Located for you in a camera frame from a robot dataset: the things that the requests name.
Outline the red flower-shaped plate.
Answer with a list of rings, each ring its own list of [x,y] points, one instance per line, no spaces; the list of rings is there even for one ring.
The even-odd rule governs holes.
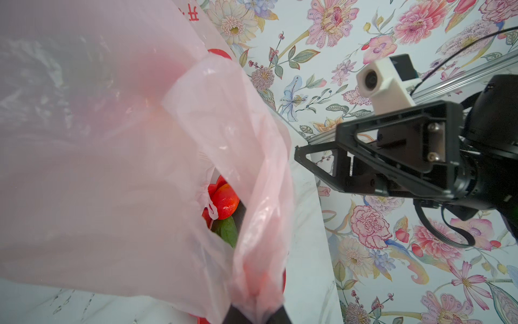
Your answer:
[[[208,52],[231,60],[231,56],[227,52],[225,52],[224,50],[221,50],[221,49],[209,49]],[[215,183],[210,183],[209,184],[209,186],[208,186],[209,203],[213,202],[213,196],[220,189],[220,187],[221,186],[226,186],[226,185],[227,185],[227,181],[226,181],[226,179],[224,177],[222,177],[222,175],[217,178]],[[210,216],[211,216],[212,213],[216,212],[216,210],[217,210],[216,207],[212,208],[209,205],[203,211],[202,217],[204,217],[208,229],[212,228],[212,225],[214,223],[214,219],[212,219]],[[286,271],[283,272],[283,292],[285,292],[285,287],[286,287]],[[209,323],[209,321],[207,321],[205,318],[197,317],[197,324],[201,324],[201,323]]]

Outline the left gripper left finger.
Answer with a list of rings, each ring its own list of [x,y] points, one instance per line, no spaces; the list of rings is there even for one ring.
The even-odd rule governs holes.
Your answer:
[[[231,305],[222,324],[252,324],[252,322],[239,309]]]

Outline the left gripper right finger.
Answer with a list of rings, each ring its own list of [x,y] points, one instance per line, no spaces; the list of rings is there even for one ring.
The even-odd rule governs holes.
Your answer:
[[[292,322],[284,306],[282,306],[267,319],[266,324],[292,324]]]

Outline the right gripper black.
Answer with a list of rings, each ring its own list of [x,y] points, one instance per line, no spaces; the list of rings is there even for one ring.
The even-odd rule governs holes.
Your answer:
[[[339,148],[374,171],[347,193],[413,198],[467,221],[500,213],[517,235],[517,77],[500,74],[461,103],[436,101],[340,125]]]

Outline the green cucumber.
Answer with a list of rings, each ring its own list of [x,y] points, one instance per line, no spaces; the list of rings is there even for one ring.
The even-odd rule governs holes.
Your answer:
[[[214,221],[211,230],[232,248],[236,247],[238,230],[233,217]]]

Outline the pink plastic bag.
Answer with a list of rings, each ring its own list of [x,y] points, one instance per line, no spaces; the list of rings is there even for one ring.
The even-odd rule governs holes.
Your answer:
[[[1,2],[3,278],[266,323],[285,307],[290,146],[197,1]],[[220,175],[235,248],[202,217]]]

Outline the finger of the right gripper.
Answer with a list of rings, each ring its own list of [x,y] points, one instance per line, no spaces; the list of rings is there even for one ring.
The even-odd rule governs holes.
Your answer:
[[[311,154],[325,151],[330,151],[333,156],[330,171],[325,171],[310,159]],[[392,181],[358,158],[350,157],[347,151],[335,142],[296,147],[294,159],[331,189],[340,193],[379,197],[405,195],[403,191],[391,190],[389,186]]]

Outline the small orange red mango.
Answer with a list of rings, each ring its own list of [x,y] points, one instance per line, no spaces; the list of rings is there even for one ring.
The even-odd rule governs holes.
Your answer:
[[[217,209],[218,220],[230,218],[237,210],[240,199],[229,184],[222,185],[211,198]]]

